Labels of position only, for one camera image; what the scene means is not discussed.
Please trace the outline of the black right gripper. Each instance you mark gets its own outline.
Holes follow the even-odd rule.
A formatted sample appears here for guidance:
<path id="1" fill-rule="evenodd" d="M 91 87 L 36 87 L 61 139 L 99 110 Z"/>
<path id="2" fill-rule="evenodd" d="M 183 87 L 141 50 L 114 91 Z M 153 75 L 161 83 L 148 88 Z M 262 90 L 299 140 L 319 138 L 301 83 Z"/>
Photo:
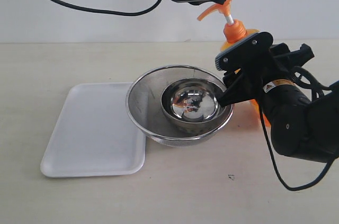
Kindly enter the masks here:
<path id="1" fill-rule="evenodd" d="M 291 52 L 285 43 L 272 44 L 257 57 L 245 62 L 239 69 L 224 71 L 222 79 L 226 90 L 217 95 L 220 106 L 256 99 L 259 101 L 297 101 L 299 90 L 291 78 L 291 68 L 302 67 L 315 57 L 312 48 L 303 43 Z M 259 84 L 259 93 L 252 86 Z"/>

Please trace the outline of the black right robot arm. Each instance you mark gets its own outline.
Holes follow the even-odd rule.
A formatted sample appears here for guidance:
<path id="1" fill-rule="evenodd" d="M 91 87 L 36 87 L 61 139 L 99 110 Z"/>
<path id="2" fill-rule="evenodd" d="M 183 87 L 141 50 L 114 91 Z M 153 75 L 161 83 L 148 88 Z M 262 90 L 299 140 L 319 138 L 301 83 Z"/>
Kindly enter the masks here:
<path id="1" fill-rule="evenodd" d="M 305 70 L 313 57 L 306 44 L 232 46 L 215 58 L 226 85 L 218 102 L 256 102 L 278 154 L 328 163 L 338 158 L 338 83 L 325 86 Z"/>

